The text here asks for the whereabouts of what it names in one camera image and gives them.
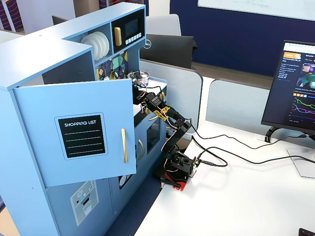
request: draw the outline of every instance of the dell monitor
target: dell monitor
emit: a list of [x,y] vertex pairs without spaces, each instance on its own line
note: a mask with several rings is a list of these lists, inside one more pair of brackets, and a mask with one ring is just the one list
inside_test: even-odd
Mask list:
[[147,34],[146,45],[140,49],[140,58],[191,69],[192,36]]
[[[315,44],[285,41],[261,124],[315,134]],[[314,159],[309,148],[288,148],[289,155]],[[315,165],[292,158],[303,177]]]
[[66,19],[58,17],[58,16],[52,16],[52,18],[53,18],[53,24],[54,25],[58,25],[60,23],[67,21]]

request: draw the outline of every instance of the stacked plates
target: stacked plates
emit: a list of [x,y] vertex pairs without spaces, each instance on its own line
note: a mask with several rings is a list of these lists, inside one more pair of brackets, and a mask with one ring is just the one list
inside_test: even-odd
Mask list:
[[81,43],[88,44],[93,47],[94,60],[99,60],[108,54],[109,41],[102,32],[97,31],[84,36]]

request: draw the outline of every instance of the whiteboard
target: whiteboard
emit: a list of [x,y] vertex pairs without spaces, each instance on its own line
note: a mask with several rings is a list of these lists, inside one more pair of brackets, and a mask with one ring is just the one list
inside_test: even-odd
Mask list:
[[315,0],[198,0],[198,6],[315,21]]

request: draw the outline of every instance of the black robotic arm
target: black robotic arm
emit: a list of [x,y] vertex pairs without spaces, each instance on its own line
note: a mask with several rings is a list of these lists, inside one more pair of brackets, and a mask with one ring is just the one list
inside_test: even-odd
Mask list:
[[166,176],[174,183],[185,184],[189,177],[193,175],[194,160],[176,150],[175,144],[190,129],[191,124],[175,109],[167,106],[159,96],[153,92],[140,90],[139,86],[142,87],[139,82],[134,80],[132,83],[133,103],[135,105],[141,104],[143,108],[148,108],[174,130],[173,135],[166,141],[161,150],[163,157],[166,158],[165,164],[169,160],[168,166],[171,165],[172,169],[167,170],[164,165]]

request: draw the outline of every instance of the shopping list sign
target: shopping list sign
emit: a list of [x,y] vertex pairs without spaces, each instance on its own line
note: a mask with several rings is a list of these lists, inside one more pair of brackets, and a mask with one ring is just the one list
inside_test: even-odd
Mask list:
[[106,154],[102,114],[55,120],[65,159]]

